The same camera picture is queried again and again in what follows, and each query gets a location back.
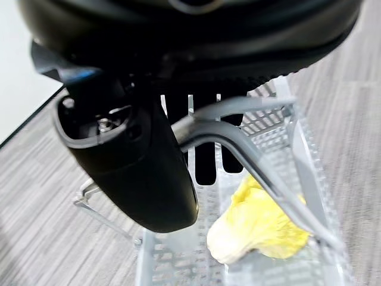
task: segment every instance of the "plastic grid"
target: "plastic grid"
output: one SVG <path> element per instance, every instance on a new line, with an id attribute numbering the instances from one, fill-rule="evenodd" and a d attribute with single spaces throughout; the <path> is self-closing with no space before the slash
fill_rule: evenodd
<path id="1" fill-rule="evenodd" d="M 268 86 L 254 96 L 273 96 Z M 338 218 L 327 189 L 316 146 L 311 132 L 303 120 L 306 137 L 318 173 L 321 199 L 329 225 L 338 230 Z M 241 129 L 252 138 L 268 157 L 275 170 L 296 193 L 301 193 L 295 163 L 280 110 L 246 113 Z M 196 224 L 171 234 L 145 231 L 140 251 L 138 286 L 228 285 L 228 286 L 324 286 L 329 277 L 324 271 L 324 261 L 319 245 L 310 239 L 309 244 L 296 256 L 287 260 L 271 259 L 253 251 L 230 266 L 216 262 L 206 246 L 210 226 L 227 209 L 230 196 L 237 189 L 245 171 L 228 174 L 222 168 L 221 149 L 216 144 L 217 181 L 212 186 L 195 185 L 199 200 L 199 218 Z M 194 180 L 194 150 L 189 151 L 189 171 Z M 335 258 L 345 272 L 345 283 L 351 285 L 351 271 L 346 254 Z"/>

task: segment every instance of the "metal screw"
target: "metal screw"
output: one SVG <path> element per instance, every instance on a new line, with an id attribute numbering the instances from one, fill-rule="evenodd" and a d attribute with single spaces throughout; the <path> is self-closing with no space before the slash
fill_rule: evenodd
<path id="1" fill-rule="evenodd" d="M 101 133 L 105 133 L 110 131 L 113 128 L 113 122 L 108 120 L 107 118 L 102 118 L 98 120 L 98 129 Z"/>
<path id="2" fill-rule="evenodd" d="M 63 100 L 62 104 L 67 109 L 73 109 L 74 108 L 74 99 L 67 97 Z"/>

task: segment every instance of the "transparent plastic tray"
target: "transparent plastic tray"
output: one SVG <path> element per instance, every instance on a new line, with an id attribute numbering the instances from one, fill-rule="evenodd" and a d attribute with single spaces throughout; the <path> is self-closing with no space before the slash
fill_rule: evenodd
<path id="1" fill-rule="evenodd" d="M 253 97 L 283 97 L 289 90 L 284 78 L 251 92 Z M 284 180 L 289 189 L 303 194 L 315 217 L 340 237 L 338 217 L 333 207 L 326 179 L 313 137 L 299 108 L 304 134 L 304 155 L 309 164 L 300 166 L 290 144 L 285 120 L 279 108 L 246 113 L 241 125 Z M 195 174 L 194 149 L 189 150 L 189 171 Z M 144 230 L 139 250 L 137 286 L 350 286 L 351 268 L 345 251 L 338 253 L 311 237 L 307 246 L 290 259 L 271 259 L 255 251 L 232 265 L 221 265 L 207 249 L 209 228 L 230 204 L 230 196 L 247 174 L 228 174 L 223 170 L 221 146 L 216 144 L 217 180 L 212 186 L 195 184 L 199 201 L 196 223 L 181 231 L 156 234 Z"/>

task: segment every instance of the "small hole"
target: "small hole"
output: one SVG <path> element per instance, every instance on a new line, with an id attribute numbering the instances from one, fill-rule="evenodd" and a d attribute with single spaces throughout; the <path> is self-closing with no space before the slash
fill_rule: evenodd
<path id="1" fill-rule="evenodd" d="M 131 140 L 137 140 L 142 134 L 142 127 L 140 125 L 134 125 L 128 129 L 127 134 Z"/>

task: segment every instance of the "gray metal bar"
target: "gray metal bar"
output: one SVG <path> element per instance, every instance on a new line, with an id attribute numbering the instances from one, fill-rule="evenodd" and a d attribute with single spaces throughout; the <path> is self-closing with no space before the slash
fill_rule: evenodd
<path id="1" fill-rule="evenodd" d="M 259 181 L 296 225 L 320 237 L 336 251 L 343 250 L 342 242 L 288 188 L 262 152 L 241 130 L 226 122 L 194 122 L 189 130 L 188 136 L 179 142 L 183 151 L 206 142 L 221 143 Z"/>

